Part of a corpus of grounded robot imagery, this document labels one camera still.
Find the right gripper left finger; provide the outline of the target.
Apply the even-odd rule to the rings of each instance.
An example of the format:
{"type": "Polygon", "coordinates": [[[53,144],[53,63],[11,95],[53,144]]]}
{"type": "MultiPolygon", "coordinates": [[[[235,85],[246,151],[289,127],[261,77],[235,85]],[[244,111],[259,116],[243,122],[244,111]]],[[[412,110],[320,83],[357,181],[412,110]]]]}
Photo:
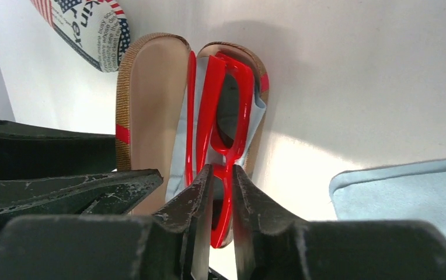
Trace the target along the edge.
{"type": "Polygon", "coordinates": [[[207,279],[213,168],[145,216],[25,214],[0,230],[0,279],[207,279]]]}

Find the light blue cleaning cloth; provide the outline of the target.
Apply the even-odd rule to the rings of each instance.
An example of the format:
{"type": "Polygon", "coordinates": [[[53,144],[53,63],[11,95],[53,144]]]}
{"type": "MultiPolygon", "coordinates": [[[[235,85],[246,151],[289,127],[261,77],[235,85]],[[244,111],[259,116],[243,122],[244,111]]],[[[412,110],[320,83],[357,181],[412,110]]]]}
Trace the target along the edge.
{"type": "MultiPolygon", "coordinates": [[[[206,71],[208,67],[208,57],[196,59],[196,66],[194,67],[196,78],[192,84],[195,86],[194,92],[194,113],[193,113],[193,134],[192,140],[196,141],[196,131],[198,124],[198,112],[200,109],[200,100],[202,96],[202,89],[205,82],[206,71]]],[[[236,161],[236,164],[242,167],[250,166],[250,147],[251,142],[257,139],[258,126],[264,118],[267,105],[264,98],[259,96],[260,86],[255,83],[254,93],[252,97],[252,107],[250,113],[249,129],[246,138],[245,152],[236,161]]],[[[188,113],[187,113],[187,95],[184,96],[180,119],[177,125],[175,145],[172,153],[172,161],[170,166],[170,175],[167,180],[167,190],[165,201],[168,202],[177,196],[187,186],[185,176],[185,160],[186,160],[186,142],[187,142],[187,127],[188,127],[188,113]]]]}

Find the brown striped glasses case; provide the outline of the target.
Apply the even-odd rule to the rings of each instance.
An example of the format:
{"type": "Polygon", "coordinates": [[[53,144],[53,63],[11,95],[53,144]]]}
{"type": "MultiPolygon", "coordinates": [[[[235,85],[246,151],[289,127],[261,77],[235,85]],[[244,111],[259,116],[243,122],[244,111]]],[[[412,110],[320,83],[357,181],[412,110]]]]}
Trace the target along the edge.
{"type": "MultiPolygon", "coordinates": [[[[255,83],[260,86],[259,96],[267,105],[270,89],[267,69],[263,61],[246,47],[216,41],[194,52],[183,37],[152,33],[141,37],[127,49],[117,79],[117,168],[119,171],[157,169],[165,179],[133,208],[134,214],[151,214],[167,203],[167,180],[183,99],[187,95],[190,54],[194,53],[198,59],[219,51],[251,68],[255,83]]],[[[241,166],[248,174],[252,174],[255,168],[263,123],[264,118],[258,126],[257,139],[251,142],[250,166],[241,166]]],[[[210,149],[207,165],[214,163],[222,163],[222,156],[210,149]]],[[[222,183],[218,178],[213,194],[212,221],[217,215],[217,199],[222,198],[222,183]]]]}

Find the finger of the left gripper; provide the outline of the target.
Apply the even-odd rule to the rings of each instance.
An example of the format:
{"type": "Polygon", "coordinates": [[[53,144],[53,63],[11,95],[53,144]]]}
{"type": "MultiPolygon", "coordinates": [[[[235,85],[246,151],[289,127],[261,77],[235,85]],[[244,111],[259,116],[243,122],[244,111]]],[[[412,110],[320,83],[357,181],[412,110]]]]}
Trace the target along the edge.
{"type": "Polygon", "coordinates": [[[156,170],[0,180],[0,230],[25,214],[126,214],[162,182],[156,170]]]}
{"type": "Polygon", "coordinates": [[[114,135],[0,120],[0,180],[107,173],[115,168],[114,135]]]}

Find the red sunglasses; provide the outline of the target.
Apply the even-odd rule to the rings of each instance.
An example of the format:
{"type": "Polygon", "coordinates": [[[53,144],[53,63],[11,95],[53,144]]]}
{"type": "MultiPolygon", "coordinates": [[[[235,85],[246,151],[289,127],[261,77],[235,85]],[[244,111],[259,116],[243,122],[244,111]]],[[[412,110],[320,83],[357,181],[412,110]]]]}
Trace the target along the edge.
{"type": "Polygon", "coordinates": [[[222,163],[212,164],[216,178],[222,183],[222,198],[217,199],[217,215],[211,226],[210,244],[225,247],[232,220],[232,171],[243,155],[249,129],[255,80],[251,68],[236,58],[219,51],[208,57],[202,89],[196,141],[192,140],[196,58],[190,54],[187,74],[187,142],[186,184],[207,164],[210,149],[222,156],[222,163]]]}

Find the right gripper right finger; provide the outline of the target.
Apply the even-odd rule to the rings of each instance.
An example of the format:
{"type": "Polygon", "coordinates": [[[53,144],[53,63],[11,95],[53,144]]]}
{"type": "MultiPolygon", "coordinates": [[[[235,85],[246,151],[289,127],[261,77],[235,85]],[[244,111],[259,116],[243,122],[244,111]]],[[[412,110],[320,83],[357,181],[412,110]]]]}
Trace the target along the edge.
{"type": "Polygon", "coordinates": [[[309,222],[232,171],[239,279],[446,279],[446,238],[417,220],[309,222]]]}

